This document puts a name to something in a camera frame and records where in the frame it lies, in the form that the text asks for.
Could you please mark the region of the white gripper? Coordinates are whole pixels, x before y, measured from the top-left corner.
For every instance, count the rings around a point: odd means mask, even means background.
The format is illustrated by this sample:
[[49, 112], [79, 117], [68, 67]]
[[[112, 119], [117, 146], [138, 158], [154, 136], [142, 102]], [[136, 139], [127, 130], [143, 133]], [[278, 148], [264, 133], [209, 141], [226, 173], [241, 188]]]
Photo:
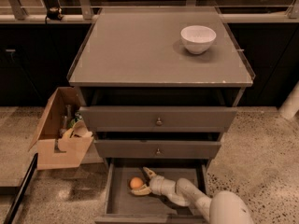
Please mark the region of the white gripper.
[[163, 195], [168, 199], [171, 199], [176, 194], [176, 182], [165, 178], [164, 176], [157, 175], [148, 167], [144, 167], [143, 171], [146, 173], [147, 177], [150, 179], [149, 186], [144, 184], [138, 189], [132, 189], [131, 192], [135, 196], [146, 196], [151, 194]]

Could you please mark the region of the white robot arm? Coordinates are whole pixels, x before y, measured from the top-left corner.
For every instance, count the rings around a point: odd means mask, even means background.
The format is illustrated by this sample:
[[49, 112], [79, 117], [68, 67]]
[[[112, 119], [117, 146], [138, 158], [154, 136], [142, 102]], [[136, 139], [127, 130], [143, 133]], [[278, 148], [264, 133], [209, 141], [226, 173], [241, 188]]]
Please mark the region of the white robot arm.
[[299, 224], [299, 89], [283, 105], [241, 108], [207, 172], [211, 194], [147, 168], [130, 180], [135, 196], [154, 194], [198, 211], [209, 224]]

